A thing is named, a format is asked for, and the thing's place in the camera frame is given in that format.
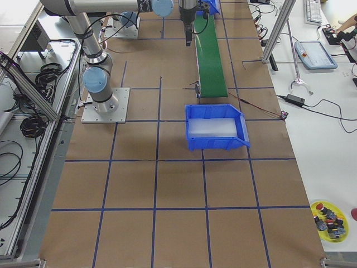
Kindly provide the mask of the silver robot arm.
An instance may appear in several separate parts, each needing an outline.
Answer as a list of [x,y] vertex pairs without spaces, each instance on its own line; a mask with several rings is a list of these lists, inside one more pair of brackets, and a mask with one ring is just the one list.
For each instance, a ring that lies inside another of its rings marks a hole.
[[172,13],[173,1],[42,1],[43,6],[59,16],[65,16],[73,33],[81,41],[85,60],[89,68],[83,74],[83,84],[98,113],[111,113],[118,109],[119,99],[110,87],[112,59],[103,51],[94,36],[87,14],[111,12],[115,16],[123,12],[154,12],[160,17]]
[[113,16],[113,28],[115,30],[127,29],[132,26],[138,29],[138,13],[125,11]]

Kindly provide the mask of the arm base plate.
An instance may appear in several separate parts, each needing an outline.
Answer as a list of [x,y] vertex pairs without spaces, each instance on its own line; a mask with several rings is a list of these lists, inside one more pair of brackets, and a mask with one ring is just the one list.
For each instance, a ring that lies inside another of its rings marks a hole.
[[104,38],[137,39],[138,34],[139,28],[136,28],[135,25],[123,26],[120,21],[109,18],[105,27]]
[[107,102],[93,101],[88,94],[81,117],[82,123],[125,123],[129,102],[130,88],[112,88],[112,97]]

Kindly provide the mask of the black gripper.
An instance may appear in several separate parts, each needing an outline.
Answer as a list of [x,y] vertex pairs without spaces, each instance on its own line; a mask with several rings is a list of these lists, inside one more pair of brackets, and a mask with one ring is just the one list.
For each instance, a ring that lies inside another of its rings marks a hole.
[[185,45],[191,46],[192,23],[195,20],[195,0],[179,0],[180,20],[184,23]]

